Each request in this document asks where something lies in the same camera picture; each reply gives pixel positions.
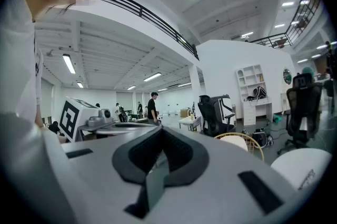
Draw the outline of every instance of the white wall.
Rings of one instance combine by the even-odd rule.
[[[46,118],[52,116],[52,90],[53,85],[44,79],[41,79],[41,117]]]
[[[296,59],[295,59],[295,61],[293,61],[294,66],[295,66],[296,74],[297,74],[297,72],[302,74],[302,70],[307,66],[312,68],[312,70],[314,71],[314,75],[317,74],[317,69],[316,69],[316,65],[315,65],[314,60],[308,60],[308,61],[303,62],[303,63],[298,63],[297,61],[298,60],[296,60]]]
[[[116,101],[123,106],[125,110],[133,110],[133,97],[129,92],[117,92]]]
[[[216,40],[197,46],[197,51],[207,95],[228,94],[236,105],[237,118],[243,116],[235,70],[256,64],[261,65],[273,113],[282,111],[281,92],[291,86],[285,85],[283,70],[286,67],[296,75],[290,54],[252,43]]]
[[[202,94],[205,94],[205,84],[200,84],[200,87]],[[174,91],[162,91],[158,92],[158,94],[159,95],[155,100],[156,110],[161,114],[167,114],[168,111],[180,111],[181,109],[187,107],[192,108],[193,106],[193,93],[191,86],[186,86]]]

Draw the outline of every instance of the person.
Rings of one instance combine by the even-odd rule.
[[[59,133],[60,134],[60,128],[58,127],[58,122],[54,121],[49,127],[48,129],[52,132],[54,132],[55,134]]]
[[[118,114],[118,117],[120,119],[120,122],[125,122],[125,118],[124,118],[124,108],[122,105],[120,105],[119,103],[116,103],[116,114]]]
[[[139,118],[143,117],[143,106],[141,105],[140,101],[138,101],[138,114]]]
[[[151,93],[151,98],[148,101],[147,104],[147,119],[148,123],[151,125],[159,125],[159,122],[157,120],[157,111],[156,111],[156,105],[154,101],[157,99],[158,93],[157,92],[152,92]]]
[[[4,0],[0,11],[0,112],[46,130],[41,118],[43,55],[35,42],[34,23],[50,6],[75,4],[76,0]]]

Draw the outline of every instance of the black rubber pad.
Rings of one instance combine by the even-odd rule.
[[[253,171],[244,171],[238,176],[266,214],[283,205],[283,202]]]
[[[77,157],[80,157],[82,155],[86,155],[86,154],[90,154],[90,153],[93,153],[93,151],[89,148],[86,148],[86,149],[80,149],[80,150],[73,151],[73,152],[68,152],[68,153],[66,153],[66,155],[69,159],[72,159],[72,158],[77,158]]]

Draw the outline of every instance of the office chair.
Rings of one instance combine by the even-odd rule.
[[[235,132],[235,126],[230,124],[231,117],[235,116],[235,113],[224,115],[222,107],[219,105],[219,99],[222,98],[229,98],[229,96],[216,96],[214,98],[210,98],[208,95],[199,96],[198,107],[204,119],[202,134],[215,137],[220,133]]]
[[[323,84],[323,87],[326,89],[326,95],[329,98],[329,103],[331,102],[331,105],[329,105],[331,107],[331,114],[333,114],[334,112],[334,108],[335,108],[335,103],[334,103],[334,92],[333,92],[333,81],[332,80],[328,80],[325,81]]]
[[[319,128],[321,94],[322,84],[314,83],[310,73],[294,77],[293,88],[286,92],[290,106],[290,114],[286,114],[286,130],[293,139],[286,141],[285,146],[277,152],[278,155],[293,147],[308,147],[306,143],[314,138]]]

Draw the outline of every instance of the bag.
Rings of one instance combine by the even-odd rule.
[[[261,86],[255,88],[253,94],[256,100],[264,99],[267,96],[265,89]]]

